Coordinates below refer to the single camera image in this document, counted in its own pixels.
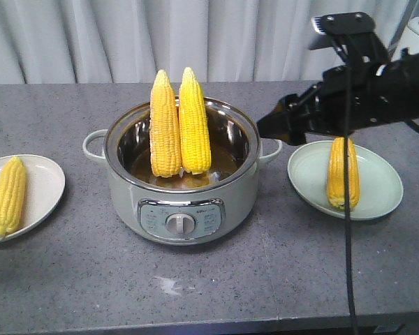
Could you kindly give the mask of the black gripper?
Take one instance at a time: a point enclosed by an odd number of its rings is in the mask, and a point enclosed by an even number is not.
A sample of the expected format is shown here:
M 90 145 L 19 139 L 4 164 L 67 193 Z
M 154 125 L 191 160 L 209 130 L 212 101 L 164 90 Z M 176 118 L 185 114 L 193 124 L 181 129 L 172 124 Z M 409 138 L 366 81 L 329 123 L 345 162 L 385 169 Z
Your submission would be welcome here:
M 271 114 L 257 122 L 259 135 L 299 146 L 307 143 L 305 133 L 342 136 L 379 125 L 381 118 L 372 107 L 372 85 L 379 67 L 358 71 L 339 66 L 325 71 L 323 80 L 300 96 L 280 99 Z

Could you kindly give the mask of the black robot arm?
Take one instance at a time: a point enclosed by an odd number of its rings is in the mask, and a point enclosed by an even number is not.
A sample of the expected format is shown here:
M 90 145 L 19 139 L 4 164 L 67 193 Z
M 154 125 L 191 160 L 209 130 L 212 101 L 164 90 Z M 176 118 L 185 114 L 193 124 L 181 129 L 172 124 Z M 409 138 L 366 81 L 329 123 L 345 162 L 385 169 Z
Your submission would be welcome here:
M 289 145 L 306 134 L 343 136 L 363 128 L 419 118 L 419 53 L 361 69 L 338 66 L 303 94 L 290 94 L 257 123 L 261 137 Z

